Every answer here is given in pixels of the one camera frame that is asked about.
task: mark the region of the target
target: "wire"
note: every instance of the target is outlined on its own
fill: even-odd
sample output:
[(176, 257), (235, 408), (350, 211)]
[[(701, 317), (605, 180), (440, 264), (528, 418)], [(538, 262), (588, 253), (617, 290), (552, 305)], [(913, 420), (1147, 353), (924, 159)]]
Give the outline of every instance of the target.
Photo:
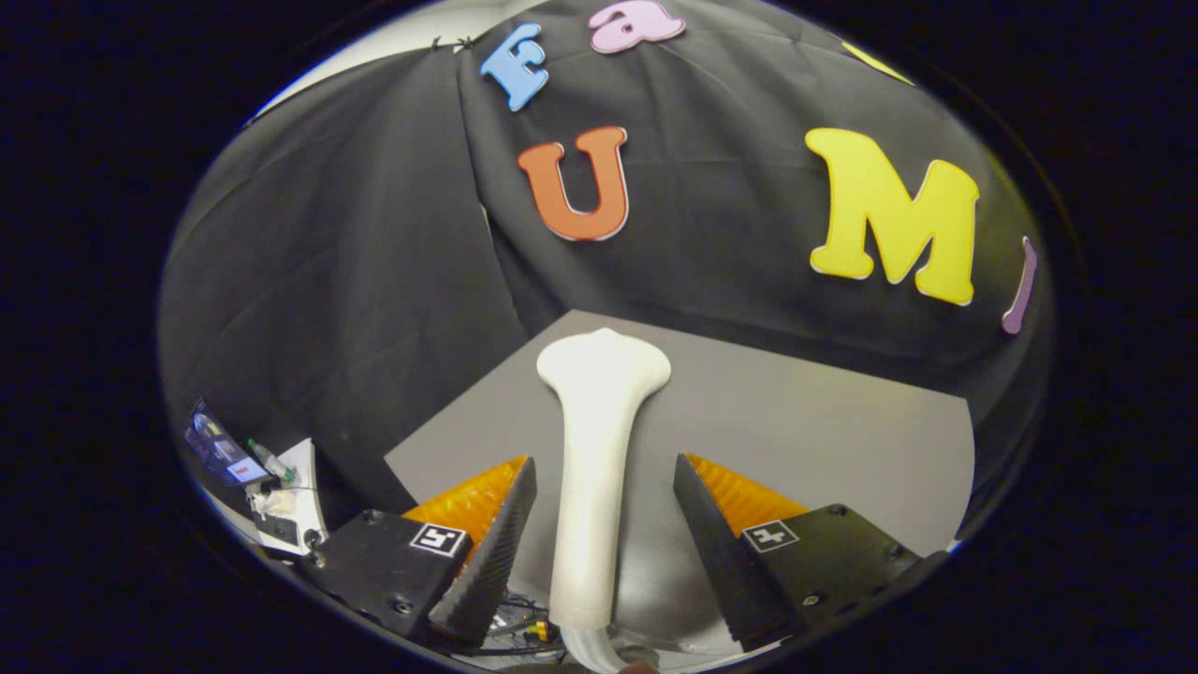
[(616, 674), (625, 664), (601, 627), (562, 627), (562, 640), (579, 664), (599, 674)]
[(532, 627), (536, 624), (537, 624), (536, 620), (525, 620), (524, 623), (516, 623), (515, 625), (507, 625), (503, 627), (498, 627), (496, 630), (491, 630), (490, 632), (486, 633), (486, 636), (498, 637), (500, 634), (510, 634), (513, 632), (519, 632), (520, 630)]
[(460, 651), (459, 655), (467, 656), (489, 656), (489, 655), (536, 655), (538, 652), (553, 652), (565, 650), (564, 645), (549, 645), (549, 646), (528, 646), (528, 648), (516, 648), (516, 649), (474, 649), (468, 651)]
[(500, 605), (501, 606), (514, 606), (516, 608), (524, 608), (526, 611), (533, 611), (533, 612), (537, 612), (537, 613), (547, 613), (549, 612), (547, 608), (545, 608), (543, 606), (532, 605), (532, 603), (519, 603), (519, 602), (502, 601), (502, 602), (500, 602)]

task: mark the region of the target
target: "yellow letter m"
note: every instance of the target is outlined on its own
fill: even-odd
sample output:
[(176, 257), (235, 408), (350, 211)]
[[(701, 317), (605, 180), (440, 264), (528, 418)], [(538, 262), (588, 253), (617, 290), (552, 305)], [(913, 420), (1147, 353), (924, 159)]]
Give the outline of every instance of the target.
[(920, 292), (966, 305), (973, 299), (974, 202), (978, 183), (940, 159), (927, 166), (912, 199), (898, 172), (872, 138), (841, 128), (807, 132), (807, 147), (828, 162), (831, 211), (828, 242), (811, 251), (821, 273), (866, 278), (873, 259), (865, 253), (865, 225), (873, 227), (887, 280), (898, 283), (932, 245), (915, 272)]

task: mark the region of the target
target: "small monitor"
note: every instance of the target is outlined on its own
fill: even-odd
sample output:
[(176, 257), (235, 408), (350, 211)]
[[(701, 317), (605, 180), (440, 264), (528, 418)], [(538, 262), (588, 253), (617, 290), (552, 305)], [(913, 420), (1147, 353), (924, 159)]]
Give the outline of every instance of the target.
[(219, 475), (225, 485), (253, 485), (271, 478), (271, 474), (225, 432), (204, 399), (200, 399), (192, 411), (190, 420), (183, 429), (183, 438), (199, 455), (204, 466)]

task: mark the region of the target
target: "gray mat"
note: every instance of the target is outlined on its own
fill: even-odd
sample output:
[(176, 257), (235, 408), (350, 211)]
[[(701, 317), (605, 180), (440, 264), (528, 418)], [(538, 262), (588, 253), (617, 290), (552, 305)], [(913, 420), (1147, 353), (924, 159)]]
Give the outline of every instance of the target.
[(585, 311), (570, 311), (392, 450), (418, 502), (519, 455), (537, 460), (537, 502), (509, 587), (549, 599), (562, 481), (562, 413), (537, 357), (611, 327), (668, 358), (668, 384), (633, 427), (615, 625), (654, 648), (732, 652), (734, 643), (672, 490), (690, 451), (806, 508), (853, 508), (912, 551), (952, 540), (973, 481), (963, 399)]

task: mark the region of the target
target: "orange letter u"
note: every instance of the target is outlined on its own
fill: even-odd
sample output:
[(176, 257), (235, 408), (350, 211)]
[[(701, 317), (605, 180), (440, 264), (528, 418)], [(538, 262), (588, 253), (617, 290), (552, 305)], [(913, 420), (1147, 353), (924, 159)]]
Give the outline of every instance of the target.
[(628, 220), (628, 186), (619, 146), (628, 132), (618, 126), (603, 126), (579, 135), (579, 150), (591, 156), (595, 174), (599, 205), (589, 213), (574, 210), (565, 198), (559, 162), (565, 156), (561, 142), (546, 142), (520, 153), (518, 163), (528, 174), (532, 198), (545, 226), (570, 241), (603, 241), (616, 235)]

